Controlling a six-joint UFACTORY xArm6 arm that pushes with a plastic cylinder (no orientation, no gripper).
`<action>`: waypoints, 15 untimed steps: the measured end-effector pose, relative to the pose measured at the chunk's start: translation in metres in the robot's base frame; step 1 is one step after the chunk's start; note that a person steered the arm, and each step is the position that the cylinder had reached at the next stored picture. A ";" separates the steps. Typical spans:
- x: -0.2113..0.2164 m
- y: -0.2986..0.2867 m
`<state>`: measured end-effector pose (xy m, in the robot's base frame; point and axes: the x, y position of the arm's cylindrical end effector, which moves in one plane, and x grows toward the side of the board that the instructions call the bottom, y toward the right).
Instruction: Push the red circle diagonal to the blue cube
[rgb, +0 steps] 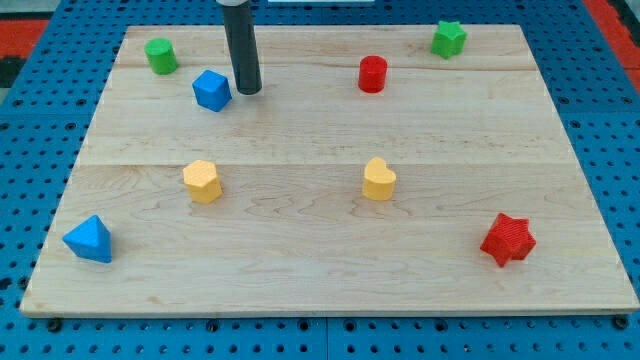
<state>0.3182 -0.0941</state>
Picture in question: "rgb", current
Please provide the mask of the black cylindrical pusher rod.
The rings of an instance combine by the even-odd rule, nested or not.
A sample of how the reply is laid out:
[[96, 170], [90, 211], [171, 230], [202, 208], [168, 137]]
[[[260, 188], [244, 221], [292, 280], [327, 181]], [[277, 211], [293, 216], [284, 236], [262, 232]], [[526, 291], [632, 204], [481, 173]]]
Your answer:
[[220, 0], [220, 6], [236, 88], [244, 95], [257, 94], [262, 79], [249, 1]]

